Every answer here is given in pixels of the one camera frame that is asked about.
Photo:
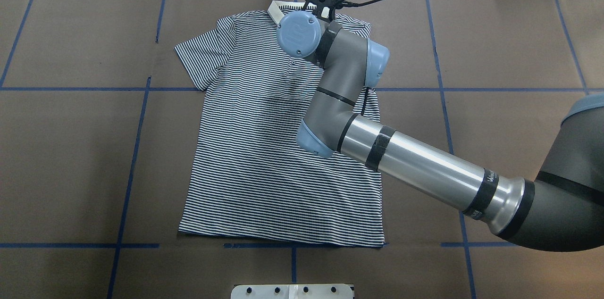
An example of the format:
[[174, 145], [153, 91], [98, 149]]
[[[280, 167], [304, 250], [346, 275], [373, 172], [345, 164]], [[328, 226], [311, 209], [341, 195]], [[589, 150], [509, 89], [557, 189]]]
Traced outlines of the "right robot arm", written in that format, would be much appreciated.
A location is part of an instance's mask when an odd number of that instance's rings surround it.
[[339, 152], [395, 177], [520, 247], [602, 247], [602, 93], [572, 105], [535, 180], [509, 178], [353, 112], [353, 98], [379, 82], [386, 47], [306, 11], [283, 16], [276, 37], [289, 56], [323, 69], [296, 134], [302, 149], [322, 158]]

